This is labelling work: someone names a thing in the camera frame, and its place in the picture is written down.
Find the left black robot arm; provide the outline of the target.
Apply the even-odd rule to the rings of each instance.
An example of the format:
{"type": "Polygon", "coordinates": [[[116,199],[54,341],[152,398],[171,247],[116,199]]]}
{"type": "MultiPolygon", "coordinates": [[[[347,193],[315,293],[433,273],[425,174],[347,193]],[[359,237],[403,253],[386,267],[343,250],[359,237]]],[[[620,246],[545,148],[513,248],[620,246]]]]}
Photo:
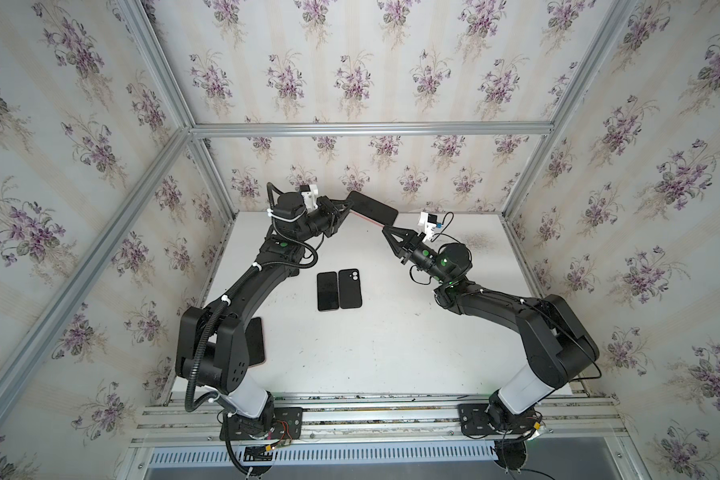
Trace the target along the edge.
{"type": "Polygon", "coordinates": [[[180,319],[175,374],[187,382],[187,412],[215,403],[228,415],[270,428],[273,395],[248,375],[248,326],[278,285],[317,264],[317,248],[308,241],[335,235],[351,207],[350,199],[326,196],[309,207],[301,193],[274,191],[268,230],[253,262],[217,299],[187,308],[180,319]]]}

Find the black phone case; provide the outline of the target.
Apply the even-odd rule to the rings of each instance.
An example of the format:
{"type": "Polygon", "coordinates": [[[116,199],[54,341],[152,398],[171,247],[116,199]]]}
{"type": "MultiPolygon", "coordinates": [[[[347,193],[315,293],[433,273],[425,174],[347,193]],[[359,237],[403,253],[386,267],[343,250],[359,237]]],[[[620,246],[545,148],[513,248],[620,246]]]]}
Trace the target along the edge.
{"type": "Polygon", "coordinates": [[[341,309],[358,309],[362,307],[361,278],[358,269],[344,269],[338,272],[338,291],[341,309]]]}

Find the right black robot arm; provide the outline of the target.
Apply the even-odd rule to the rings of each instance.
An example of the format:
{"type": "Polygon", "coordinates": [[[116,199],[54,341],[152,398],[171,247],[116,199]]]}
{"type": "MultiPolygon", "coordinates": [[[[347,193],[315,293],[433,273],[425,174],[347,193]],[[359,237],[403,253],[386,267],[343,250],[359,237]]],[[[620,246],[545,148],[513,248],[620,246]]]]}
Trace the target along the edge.
{"type": "Polygon", "coordinates": [[[485,288],[468,279],[473,256],[451,241],[436,249],[425,235],[385,226],[382,234],[393,254],[438,283],[434,299],[458,315],[488,320],[519,335],[526,365],[491,395],[489,412],[500,422],[531,411],[599,359],[599,349],[565,299],[520,297],[485,288]]]}

